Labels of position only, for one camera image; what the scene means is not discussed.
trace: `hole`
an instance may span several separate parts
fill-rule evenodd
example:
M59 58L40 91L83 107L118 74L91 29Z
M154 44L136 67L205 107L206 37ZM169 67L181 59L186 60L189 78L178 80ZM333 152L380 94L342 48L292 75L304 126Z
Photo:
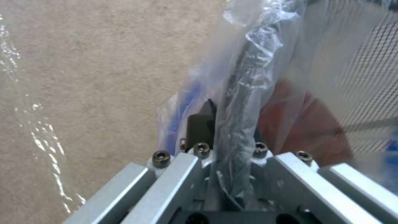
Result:
M166 153L164 153L164 152L158 152L156 154L156 158L158 158L158 159L164 159L165 157L166 157Z
M202 213L195 212L188 216L185 224L209 224L208 218Z
M202 143L198 144L198 149L204 150L205 148L206 148L206 146L204 144L202 144Z
M261 142L256 143L256 148L265 149L265 145Z
M309 158L310 156L308 155L308 153L300 151L297 153L298 156L303 157L305 159Z
M300 224L300 223L292 215L287 213L282 213L276 217L276 224Z

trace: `screw head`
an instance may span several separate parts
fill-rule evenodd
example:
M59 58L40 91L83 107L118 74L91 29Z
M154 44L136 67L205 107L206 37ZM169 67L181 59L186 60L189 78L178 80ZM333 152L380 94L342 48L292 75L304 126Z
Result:
M156 151L152 155L152 164L156 168L165 168L170 164L170 154L167 151Z
M186 152L186 150L187 150L187 140L185 138L181 138L179 140L179 149L180 149L180 151Z
M256 149L253 152L253 156L256 158L265 158L268 152L267 146L262 142L256 142Z
M196 143L193 146L193 154L200 159L206 159L210 155L210 146L205 142Z
M299 158L305 164L307 164L308 166L311 166L311 162L313 160L311 154L309 154L309 153L307 153L305 151L297 151L295 153L295 155L297 156L297 158Z

